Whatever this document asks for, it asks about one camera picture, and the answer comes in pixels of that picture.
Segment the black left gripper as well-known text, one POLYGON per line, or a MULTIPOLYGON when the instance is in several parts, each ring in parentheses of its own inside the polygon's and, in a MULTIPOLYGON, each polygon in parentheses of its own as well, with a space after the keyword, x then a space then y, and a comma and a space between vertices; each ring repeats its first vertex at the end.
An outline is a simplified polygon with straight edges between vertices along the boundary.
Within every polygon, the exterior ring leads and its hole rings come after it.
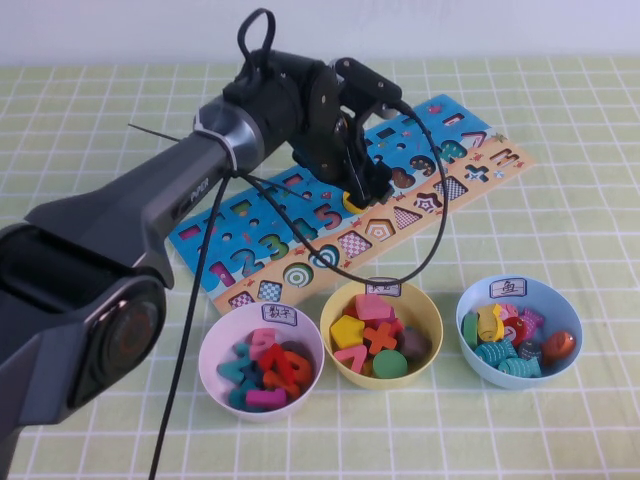
POLYGON ((349 194, 356 208, 386 204, 392 196, 392 170, 367 152, 364 114, 349 115, 339 107, 312 114, 312 173, 323 183, 349 194))

